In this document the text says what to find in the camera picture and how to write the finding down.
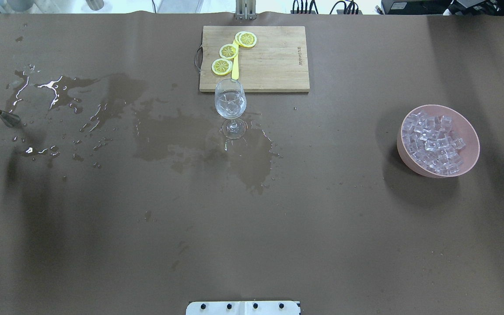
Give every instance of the wooden cutting board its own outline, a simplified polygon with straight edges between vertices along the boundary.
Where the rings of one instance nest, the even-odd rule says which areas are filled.
[[[308,58],[304,26],[204,26],[203,62],[199,90],[215,92],[216,84],[231,74],[218,76],[211,70],[220,58],[219,49],[231,44],[235,34],[249,31],[258,42],[252,48],[240,47],[239,81],[246,92],[308,92]]]

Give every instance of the bowl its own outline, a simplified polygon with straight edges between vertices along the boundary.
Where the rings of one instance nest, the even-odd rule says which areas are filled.
[[[402,126],[404,122],[411,114],[417,113],[421,110],[425,111],[427,114],[431,116],[446,115],[452,117],[452,130],[456,131],[456,133],[458,133],[458,135],[462,139],[464,139],[464,142],[466,143],[466,147],[458,151],[458,154],[464,160],[464,163],[460,166],[460,171],[458,173],[454,175],[440,175],[431,172],[429,170],[426,170],[425,168],[421,167],[416,162],[416,160],[414,160],[412,155],[410,155],[408,148],[406,148],[406,146],[402,142]],[[472,169],[474,165],[476,165],[478,157],[480,157],[480,140],[478,138],[476,130],[474,130],[474,127],[472,127],[472,124],[456,110],[453,110],[452,108],[448,108],[442,105],[423,105],[409,112],[406,115],[406,117],[404,117],[404,120],[402,120],[402,124],[400,124],[400,131],[398,132],[398,139],[396,140],[396,146],[398,147],[398,153],[400,154],[402,161],[404,161],[404,163],[412,171],[416,172],[419,175],[432,178],[456,177],[468,173],[468,171],[470,171],[470,169]]]

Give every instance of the table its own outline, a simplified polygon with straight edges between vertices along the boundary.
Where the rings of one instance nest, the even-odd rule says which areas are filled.
[[[0,314],[504,314],[504,17],[260,14],[306,27],[311,89],[248,94],[231,143],[193,58],[233,19],[0,14],[0,107],[26,124],[0,121]],[[422,104],[472,122],[471,172],[402,164]]]

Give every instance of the water droplet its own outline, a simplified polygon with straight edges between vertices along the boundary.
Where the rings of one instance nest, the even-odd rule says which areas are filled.
[[[76,160],[76,161],[84,161],[84,158],[82,158],[80,155],[78,155],[77,153],[74,153],[73,154],[73,159]]]
[[[86,124],[84,124],[84,125],[83,125],[83,127],[81,127],[81,128],[79,129],[79,132],[84,132],[85,128],[87,128],[87,127],[88,127],[88,126],[90,126],[90,125],[91,125],[90,123],[86,123]]]

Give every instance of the cable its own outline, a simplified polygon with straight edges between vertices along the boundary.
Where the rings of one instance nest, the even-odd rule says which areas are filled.
[[[347,6],[347,13],[344,12],[343,14],[359,14],[359,5],[351,0],[350,5]]]
[[[347,8],[347,3],[344,1],[344,0],[340,0],[338,2],[336,2],[334,4],[334,6],[332,7],[332,9],[330,10],[330,14],[332,14],[332,12],[334,12],[334,8],[336,8],[336,6],[339,4],[339,3],[343,3],[343,11],[345,12],[346,8]]]
[[[312,6],[314,5],[314,10],[318,14],[318,7],[316,6],[316,1],[312,0],[310,2],[310,8],[308,9],[308,14],[312,14]]]

